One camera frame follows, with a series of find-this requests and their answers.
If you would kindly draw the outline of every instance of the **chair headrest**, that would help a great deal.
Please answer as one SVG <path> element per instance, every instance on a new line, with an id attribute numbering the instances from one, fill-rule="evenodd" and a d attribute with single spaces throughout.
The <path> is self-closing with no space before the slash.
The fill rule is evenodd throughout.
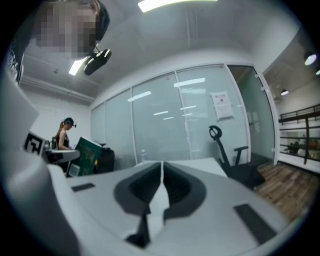
<path id="1" fill-rule="evenodd" d="M 209 126 L 209 133 L 211 138 L 214 140 L 217 140 L 222 136 L 222 130 L 216 125 Z"/>

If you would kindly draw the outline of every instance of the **door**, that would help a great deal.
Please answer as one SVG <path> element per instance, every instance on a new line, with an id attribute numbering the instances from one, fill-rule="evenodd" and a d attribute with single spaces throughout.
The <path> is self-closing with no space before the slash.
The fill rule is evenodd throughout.
<path id="1" fill-rule="evenodd" d="M 265 88 L 255 69 L 250 66 L 229 66 L 245 105 L 251 139 L 251 161 L 272 162 L 275 129 Z"/>

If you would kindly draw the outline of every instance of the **glass partition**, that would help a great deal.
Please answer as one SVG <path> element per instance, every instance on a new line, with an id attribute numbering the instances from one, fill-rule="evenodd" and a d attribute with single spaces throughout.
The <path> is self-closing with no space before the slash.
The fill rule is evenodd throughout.
<path id="1" fill-rule="evenodd" d="M 187 121 L 192 159 L 220 157 L 220 149 L 210 137 L 209 126 L 222 130 L 221 142 L 231 165 L 235 164 L 235 148 L 248 146 L 244 112 L 235 85 L 223 65 L 197 67 L 177 72 L 184 115 Z M 211 93 L 226 93 L 232 116 L 217 118 Z M 248 150 L 243 150 L 241 163 L 248 160 Z"/>
<path id="2" fill-rule="evenodd" d="M 148 160 L 190 159 L 182 104 L 173 73 L 132 88 L 135 146 Z"/>
<path id="3" fill-rule="evenodd" d="M 91 111 L 91 140 L 97 143 L 106 143 L 105 130 L 105 103 L 100 104 Z"/>
<path id="4" fill-rule="evenodd" d="M 114 151 L 114 170 L 136 164 L 132 137 L 130 89 L 105 103 L 105 142 Z"/>

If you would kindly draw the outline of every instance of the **white wall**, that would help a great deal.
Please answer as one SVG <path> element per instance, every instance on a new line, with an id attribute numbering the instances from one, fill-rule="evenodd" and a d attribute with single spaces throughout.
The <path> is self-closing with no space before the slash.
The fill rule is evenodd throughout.
<path id="1" fill-rule="evenodd" d="M 275 104 L 278 114 L 284 114 L 320 104 L 320 77 L 300 86 Z"/>
<path id="2" fill-rule="evenodd" d="M 254 43 L 251 55 L 257 69 L 263 73 L 284 51 L 297 34 L 300 22 L 283 6 L 273 7 L 272 17 Z"/>
<path id="3" fill-rule="evenodd" d="M 30 129 L 31 132 L 51 141 L 58 131 L 60 122 L 71 117 L 76 122 L 76 128 L 73 127 L 67 133 L 70 146 L 77 144 L 81 136 L 90 139 L 91 110 L 88 105 L 71 97 L 42 89 L 25 86 L 21 88 L 39 112 L 39 116 Z"/>
<path id="4" fill-rule="evenodd" d="M 146 65 L 145 67 L 135 70 L 115 83 L 108 85 L 103 91 L 99 92 L 91 108 L 95 108 L 105 100 L 118 94 L 119 92 L 142 83 L 148 79 L 160 76 L 173 70 L 183 69 L 191 66 L 206 65 L 211 63 L 250 63 L 253 59 L 250 54 L 239 48 L 206 48 L 189 50 L 179 54 L 166 57 Z M 108 78 L 102 84 L 108 84 Z"/>

